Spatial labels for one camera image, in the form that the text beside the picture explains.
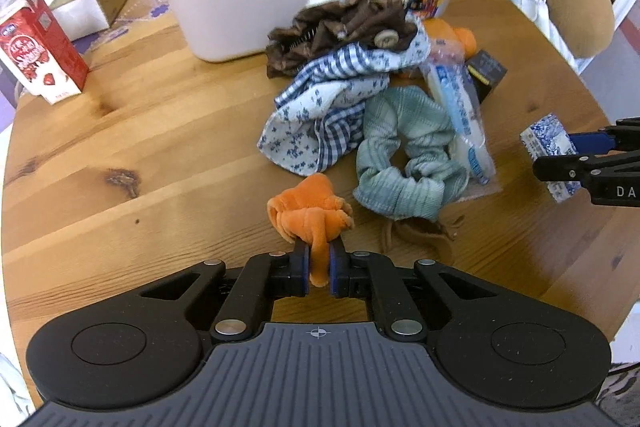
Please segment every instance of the green fabric scrunchie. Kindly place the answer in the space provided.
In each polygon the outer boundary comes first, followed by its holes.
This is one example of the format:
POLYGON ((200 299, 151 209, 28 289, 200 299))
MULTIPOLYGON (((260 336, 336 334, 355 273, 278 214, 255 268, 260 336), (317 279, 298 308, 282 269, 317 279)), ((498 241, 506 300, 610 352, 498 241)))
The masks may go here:
POLYGON ((458 199, 469 174, 451 160, 445 146, 454 137, 447 111, 417 86, 391 87, 367 100, 364 140, 358 148, 358 187, 362 206, 395 221, 423 217, 435 221, 440 209, 458 199), (391 156, 407 144, 406 176, 391 165, 391 156))

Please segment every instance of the wood grain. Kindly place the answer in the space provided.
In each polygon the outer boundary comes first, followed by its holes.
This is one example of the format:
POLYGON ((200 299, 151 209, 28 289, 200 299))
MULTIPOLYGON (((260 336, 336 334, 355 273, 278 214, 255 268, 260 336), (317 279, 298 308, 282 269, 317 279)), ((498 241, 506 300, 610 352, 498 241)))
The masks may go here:
MULTIPOLYGON (((471 28, 509 70, 482 104, 501 191, 442 213, 462 223, 455 265, 583 315, 612 338, 640 293, 640 212, 592 206, 585 192, 555 204, 518 138, 551 111, 571 132, 606 124, 602 112, 507 0, 452 0, 445 18, 471 28)), ((210 257, 241 266, 288 247, 265 206, 300 178, 255 146, 287 85, 267 79, 263 55, 200 61, 166 15, 134 25, 88 61, 81 96, 53 107, 20 100, 6 163, 2 267, 26 376, 31 336, 57 315, 210 257)), ((380 219, 351 196, 354 160, 327 172, 355 207, 345 244, 379 251, 380 219)), ((409 266, 424 252, 396 240, 390 255, 409 266)), ((278 303, 274 318, 362 320, 364 308, 314 291, 278 303)))

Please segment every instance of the brown fabric bag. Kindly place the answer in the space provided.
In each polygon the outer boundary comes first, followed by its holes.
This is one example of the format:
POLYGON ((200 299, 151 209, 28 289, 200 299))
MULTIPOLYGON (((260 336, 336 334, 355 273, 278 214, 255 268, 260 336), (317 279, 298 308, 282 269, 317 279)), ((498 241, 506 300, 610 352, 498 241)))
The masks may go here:
POLYGON ((402 0, 346 0, 309 6, 300 10, 289 28, 274 28, 267 46, 267 76, 295 76, 308 61, 350 42, 375 47, 383 30, 394 30, 398 42, 390 51, 405 51, 417 33, 406 22, 402 0))

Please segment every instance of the blue checkered cloth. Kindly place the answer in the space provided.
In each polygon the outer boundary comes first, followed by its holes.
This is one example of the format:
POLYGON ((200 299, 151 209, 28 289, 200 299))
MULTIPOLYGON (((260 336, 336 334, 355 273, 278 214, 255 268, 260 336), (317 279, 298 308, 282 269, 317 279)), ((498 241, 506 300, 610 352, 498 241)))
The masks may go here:
POLYGON ((428 54, 429 41, 418 30, 402 53, 352 42, 312 60, 274 100, 258 149, 295 174, 325 171, 362 141, 365 101, 388 86, 389 71, 416 66, 428 54))

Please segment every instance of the metal screw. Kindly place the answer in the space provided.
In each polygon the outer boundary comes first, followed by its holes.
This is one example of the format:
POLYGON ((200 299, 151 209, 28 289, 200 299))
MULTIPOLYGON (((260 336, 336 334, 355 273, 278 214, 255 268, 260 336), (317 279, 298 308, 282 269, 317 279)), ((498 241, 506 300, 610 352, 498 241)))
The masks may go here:
POLYGON ((237 319, 226 319, 216 324, 216 331, 220 335, 237 335, 246 329, 246 324, 237 319))
POLYGON ((415 335, 422 331, 422 324, 411 319, 400 319, 391 324, 391 330, 398 335, 415 335))

